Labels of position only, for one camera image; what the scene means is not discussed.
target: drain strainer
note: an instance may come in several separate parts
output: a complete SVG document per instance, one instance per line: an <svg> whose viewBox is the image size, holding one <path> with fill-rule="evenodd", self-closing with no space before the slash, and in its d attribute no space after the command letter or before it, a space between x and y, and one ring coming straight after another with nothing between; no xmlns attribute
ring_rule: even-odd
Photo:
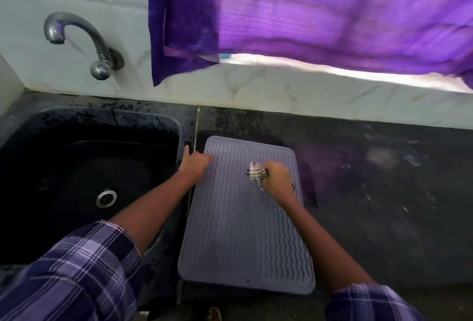
<svg viewBox="0 0 473 321"><path fill-rule="evenodd" d="M97 196L95 205L99 208L106 208L112 206L117 200L117 193L111 189L106 189Z"/></svg>

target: silicone drying mat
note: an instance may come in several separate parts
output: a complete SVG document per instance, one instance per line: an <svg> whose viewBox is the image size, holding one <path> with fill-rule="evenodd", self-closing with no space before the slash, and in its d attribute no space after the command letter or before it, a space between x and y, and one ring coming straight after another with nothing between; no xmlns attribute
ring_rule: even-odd
<svg viewBox="0 0 473 321"><path fill-rule="evenodd" d="M289 148L212 136L213 154L196 186L177 269L184 280L309 294L312 260L281 207L245 174L251 161L280 161L301 201L296 156Z"/></svg>

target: faucet spout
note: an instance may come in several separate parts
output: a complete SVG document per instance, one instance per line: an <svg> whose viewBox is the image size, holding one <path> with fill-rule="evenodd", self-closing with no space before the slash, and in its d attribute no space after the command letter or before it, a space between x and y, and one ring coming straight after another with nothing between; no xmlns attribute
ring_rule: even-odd
<svg viewBox="0 0 473 321"><path fill-rule="evenodd" d="M117 50L109 48L99 31L78 15L67 12L50 14L44 21L44 36L52 44L63 44L66 41L64 29L67 25L83 29L94 42L98 55L98 61L93 62L90 66L90 73L94 78L105 80L113 74L114 70L123 68L124 62L121 54Z"/></svg>

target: purple curtain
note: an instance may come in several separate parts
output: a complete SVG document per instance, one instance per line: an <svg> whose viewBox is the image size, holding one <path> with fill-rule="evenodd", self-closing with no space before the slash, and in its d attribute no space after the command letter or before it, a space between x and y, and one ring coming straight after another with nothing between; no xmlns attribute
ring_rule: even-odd
<svg viewBox="0 0 473 321"><path fill-rule="evenodd" d="M153 80L254 53L473 88L473 0L149 0Z"/></svg>

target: purple checkered shirt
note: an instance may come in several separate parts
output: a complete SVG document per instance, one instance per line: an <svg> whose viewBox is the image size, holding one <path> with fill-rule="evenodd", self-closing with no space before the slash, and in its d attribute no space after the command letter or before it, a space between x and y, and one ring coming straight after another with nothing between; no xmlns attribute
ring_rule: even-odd
<svg viewBox="0 0 473 321"><path fill-rule="evenodd" d="M0 320L128 321L141 287L140 257L127 232L99 221L77 229L26 267L0 296ZM417 321L393 290L352 285L332 296L328 321Z"/></svg>

